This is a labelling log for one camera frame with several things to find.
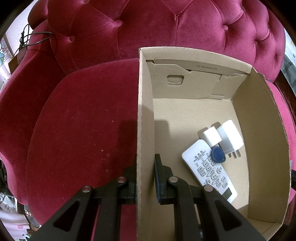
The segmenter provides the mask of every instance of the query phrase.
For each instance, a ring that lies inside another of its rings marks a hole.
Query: tufted chair backrest
[[[284,57],[284,28],[259,0],[39,0],[29,23],[44,18],[65,74],[137,58],[140,47],[179,46],[237,58],[274,80]]]

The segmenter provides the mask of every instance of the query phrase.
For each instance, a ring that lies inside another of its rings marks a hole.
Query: blue bottle cap
[[[216,163],[222,163],[226,161],[225,154],[219,146],[212,147],[211,158]]]

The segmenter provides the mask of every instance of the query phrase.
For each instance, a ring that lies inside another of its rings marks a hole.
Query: white charger
[[[231,157],[231,153],[236,158],[237,153],[238,157],[241,157],[239,148],[244,145],[241,135],[239,131],[235,127],[232,120],[228,120],[224,122],[218,129],[222,141],[219,143],[224,154],[228,154]]]
[[[219,133],[214,126],[201,133],[200,139],[204,140],[211,148],[222,141]]]

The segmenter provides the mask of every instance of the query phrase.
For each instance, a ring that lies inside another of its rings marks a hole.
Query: power cord
[[[27,35],[25,35],[25,29],[26,29],[26,27],[28,27],[28,34],[27,34]],[[24,47],[27,47],[27,46],[33,46],[33,45],[39,44],[39,43],[41,43],[41,42],[43,42],[43,41],[45,41],[45,40],[48,40],[48,39],[52,36],[52,34],[53,34],[52,32],[49,32],[49,31],[36,32],[36,33],[31,33],[31,34],[29,34],[29,31],[30,31],[30,25],[27,24],[27,25],[24,27],[24,29],[23,29],[23,31],[22,31],[22,34],[21,34],[21,37],[20,37],[20,47],[14,52],[12,58],[14,58],[14,56],[16,55],[16,53],[17,53],[18,51],[22,50]],[[48,37],[45,38],[45,39],[42,39],[42,40],[40,40],[40,41],[38,41],[38,42],[36,42],[36,43],[27,44],[27,42],[30,41],[29,36],[31,36],[31,35],[35,35],[35,34],[47,34]]]

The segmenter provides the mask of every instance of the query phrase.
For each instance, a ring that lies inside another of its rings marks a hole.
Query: white remote control
[[[183,152],[182,158],[202,186],[211,185],[230,203],[237,197],[222,165],[212,161],[211,148],[204,140],[195,142]]]

